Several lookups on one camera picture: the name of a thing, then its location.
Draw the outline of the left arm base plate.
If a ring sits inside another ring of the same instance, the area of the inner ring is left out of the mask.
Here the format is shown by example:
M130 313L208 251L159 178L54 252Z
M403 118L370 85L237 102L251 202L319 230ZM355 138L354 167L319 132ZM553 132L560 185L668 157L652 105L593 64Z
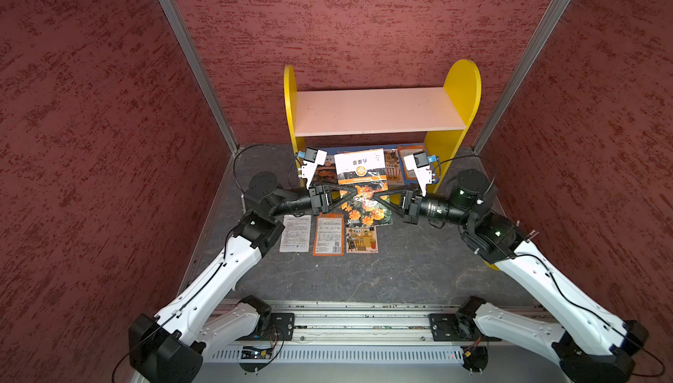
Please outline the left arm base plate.
M264 321L261 328L254 333L240 337L237 342L269 342L272 335L278 331L278 337L284 341L291 341L294 335L294 313L271 313L269 319Z

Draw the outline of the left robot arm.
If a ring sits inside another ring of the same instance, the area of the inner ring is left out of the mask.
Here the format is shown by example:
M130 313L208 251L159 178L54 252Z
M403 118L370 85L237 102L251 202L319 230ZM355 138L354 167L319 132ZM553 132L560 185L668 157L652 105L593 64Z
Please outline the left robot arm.
M239 280L280 241L282 218L328 214L349 202L357 189L333 183L282 188L274 174L256 174L244 193L248 211L229 231L224 248L173 302L154 316L142 314L129 326L131 367L148 382L191 382L206 354L241 339L267 339L271 358L286 340L286 327L255 296L241 299L215 322L212 313Z

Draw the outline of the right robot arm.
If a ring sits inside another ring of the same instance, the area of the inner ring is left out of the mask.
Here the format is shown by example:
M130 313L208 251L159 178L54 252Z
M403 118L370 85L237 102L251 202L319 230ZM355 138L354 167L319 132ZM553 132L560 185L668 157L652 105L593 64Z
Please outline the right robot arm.
M482 172L457 175L449 195L417 186L377 192L373 198L405 223L456 225L465 244L488 265L516 281L554 317L546 323L473 297L459 311L469 337L494 337L558 365L572 382L627 382L648 331L594 302L545 258L531 238L492 210L496 187Z

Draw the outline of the orange seed bag shelf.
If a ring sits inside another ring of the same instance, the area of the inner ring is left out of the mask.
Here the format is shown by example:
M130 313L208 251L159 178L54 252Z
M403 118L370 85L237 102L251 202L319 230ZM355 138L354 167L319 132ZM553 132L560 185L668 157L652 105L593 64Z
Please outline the orange seed bag shelf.
M431 167L434 167L437 163L436 156L435 155L430 155L429 152L426 150L425 145L419 144L419 145L413 145L413 146L398 146L397 147L397 153L398 153L398 157L399 157L400 162L401 162L402 177L403 177L404 181L410 182L410 181L413 181L413 180L416 179L415 173L411 170L408 170L405 167L404 158L408 155L414 155L414 154L421 153L421 152L425 152L429 156L429 158L430 158L429 165L431 165Z

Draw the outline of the orange bordered seed bag top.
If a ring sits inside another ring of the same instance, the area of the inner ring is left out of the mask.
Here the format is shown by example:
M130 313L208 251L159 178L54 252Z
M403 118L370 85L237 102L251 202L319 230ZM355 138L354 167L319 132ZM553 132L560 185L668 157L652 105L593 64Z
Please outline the orange bordered seed bag top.
M345 253L345 220L342 214L324 214L315 224L314 256L336 257Z

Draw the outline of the sunflower shop seed bag top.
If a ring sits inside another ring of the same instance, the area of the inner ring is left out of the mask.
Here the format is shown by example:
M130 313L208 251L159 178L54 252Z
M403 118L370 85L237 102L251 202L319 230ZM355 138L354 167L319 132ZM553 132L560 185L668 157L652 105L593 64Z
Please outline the sunflower shop seed bag top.
M378 253L376 228L374 226L348 228L346 230L346 252L357 254Z

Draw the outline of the white seed bag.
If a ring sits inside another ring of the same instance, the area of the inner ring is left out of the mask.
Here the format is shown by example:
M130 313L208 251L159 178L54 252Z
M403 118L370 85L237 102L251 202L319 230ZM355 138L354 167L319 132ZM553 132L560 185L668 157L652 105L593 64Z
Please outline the white seed bag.
M311 216L287 215L280 240L281 253L307 253L310 249Z

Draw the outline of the marigold seed bag top shelf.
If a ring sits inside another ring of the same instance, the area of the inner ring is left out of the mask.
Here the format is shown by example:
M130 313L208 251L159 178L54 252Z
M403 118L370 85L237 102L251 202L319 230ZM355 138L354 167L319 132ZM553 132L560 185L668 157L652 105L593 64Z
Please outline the marigold seed bag top shelf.
M388 190L387 169L383 149L338 153L334 157L338 184L356 190L340 210L346 227L364 228L391 225L393 213L374 199L378 192Z

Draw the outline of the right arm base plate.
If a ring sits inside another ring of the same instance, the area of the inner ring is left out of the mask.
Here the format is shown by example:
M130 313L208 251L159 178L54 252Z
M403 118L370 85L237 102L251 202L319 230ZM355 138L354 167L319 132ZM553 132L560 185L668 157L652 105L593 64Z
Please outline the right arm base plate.
M429 328L435 342L473 343L481 338L482 342L501 342L497 337L487 337L466 315L430 314Z

